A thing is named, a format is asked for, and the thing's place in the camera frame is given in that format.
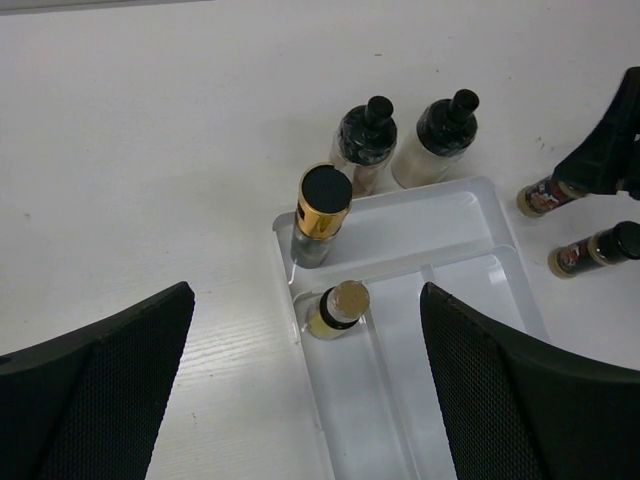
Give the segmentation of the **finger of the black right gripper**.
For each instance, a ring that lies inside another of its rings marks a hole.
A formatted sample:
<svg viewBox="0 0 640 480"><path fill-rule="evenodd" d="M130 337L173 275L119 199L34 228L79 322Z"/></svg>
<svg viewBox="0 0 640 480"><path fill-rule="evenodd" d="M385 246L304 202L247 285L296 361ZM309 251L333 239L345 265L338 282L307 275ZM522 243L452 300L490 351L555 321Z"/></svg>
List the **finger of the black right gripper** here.
<svg viewBox="0 0 640 480"><path fill-rule="evenodd" d="M619 191L639 198L639 68L626 70L618 90L586 139L554 169L552 177L595 195Z"/></svg>

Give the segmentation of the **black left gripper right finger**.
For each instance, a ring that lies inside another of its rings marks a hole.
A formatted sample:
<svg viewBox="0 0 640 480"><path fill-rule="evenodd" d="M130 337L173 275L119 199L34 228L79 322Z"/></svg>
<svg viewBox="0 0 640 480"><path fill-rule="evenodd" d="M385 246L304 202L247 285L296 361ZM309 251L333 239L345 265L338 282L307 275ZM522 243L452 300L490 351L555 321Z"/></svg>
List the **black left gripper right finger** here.
<svg viewBox="0 0 640 480"><path fill-rule="evenodd" d="M638 478L638 371L538 340L433 282L420 317L457 478Z"/></svg>

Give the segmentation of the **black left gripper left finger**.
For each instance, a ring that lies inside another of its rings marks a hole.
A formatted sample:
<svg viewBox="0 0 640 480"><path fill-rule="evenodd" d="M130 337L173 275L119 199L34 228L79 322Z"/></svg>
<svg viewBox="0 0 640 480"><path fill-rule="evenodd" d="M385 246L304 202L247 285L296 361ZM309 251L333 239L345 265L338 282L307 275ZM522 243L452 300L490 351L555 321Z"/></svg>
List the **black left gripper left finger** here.
<svg viewBox="0 0 640 480"><path fill-rule="evenodd" d="M194 307L180 282L2 355L2 478L145 478Z"/></svg>

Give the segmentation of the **yellow oil bottle tan cap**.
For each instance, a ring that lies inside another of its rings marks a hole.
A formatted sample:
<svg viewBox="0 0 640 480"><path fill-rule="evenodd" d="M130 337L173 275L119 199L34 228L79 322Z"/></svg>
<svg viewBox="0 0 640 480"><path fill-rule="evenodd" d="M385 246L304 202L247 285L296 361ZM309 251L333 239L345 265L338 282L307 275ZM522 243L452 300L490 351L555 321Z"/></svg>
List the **yellow oil bottle tan cap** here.
<svg viewBox="0 0 640 480"><path fill-rule="evenodd" d="M325 291L309 308L306 331L320 340L333 340L354 327L370 307L366 286L346 280Z"/></svg>

